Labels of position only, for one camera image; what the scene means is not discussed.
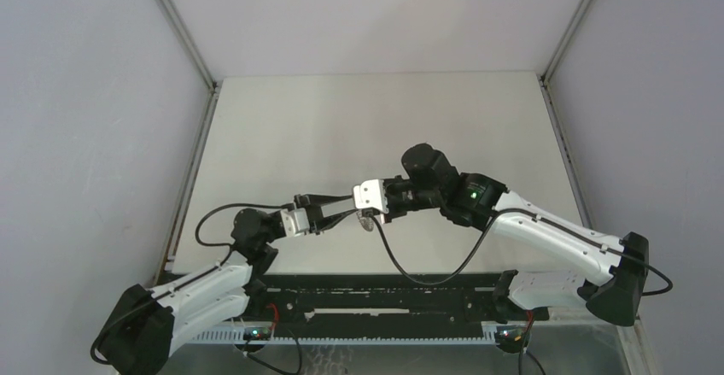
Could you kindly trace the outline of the large keyring with yellow grip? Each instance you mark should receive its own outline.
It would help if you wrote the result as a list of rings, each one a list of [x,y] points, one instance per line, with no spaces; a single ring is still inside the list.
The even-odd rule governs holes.
[[[357,217],[362,228],[367,232],[375,231],[377,228],[376,213],[373,210],[359,210]]]

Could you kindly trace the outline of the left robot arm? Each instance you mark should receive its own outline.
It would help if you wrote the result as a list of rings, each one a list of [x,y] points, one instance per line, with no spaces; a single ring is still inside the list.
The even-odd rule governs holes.
[[[233,208],[238,212],[231,240],[202,240],[205,222]],[[166,284],[126,289],[92,342],[91,359],[119,374],[156,374],[176,350],[219,322],[239,316],[260,319],[266,312],[266,297],[245,288],[277,257],[272,242],[319,234],[357,209],[353,196],[300,195],[281,205],[230,203],[211,210],[196,225],[195,240],[202,247],[223,248],[226,254]]]

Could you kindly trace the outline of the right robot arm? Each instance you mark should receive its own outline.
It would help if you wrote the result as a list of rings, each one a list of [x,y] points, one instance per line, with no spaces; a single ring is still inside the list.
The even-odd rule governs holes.
[[[649,272],[649,240],[578,226],[522,198],[481,173],[461,173],[430,144],[417,144],[401,158],[406,176],[375,183],[386,221],[414,211],[436,209],[457,226],[515,239],[556,257],[552,272],[516,270],[493,297],[494,312],[505,320],[526,310],[583,306],[612,325],[628,327],[638,316]]]

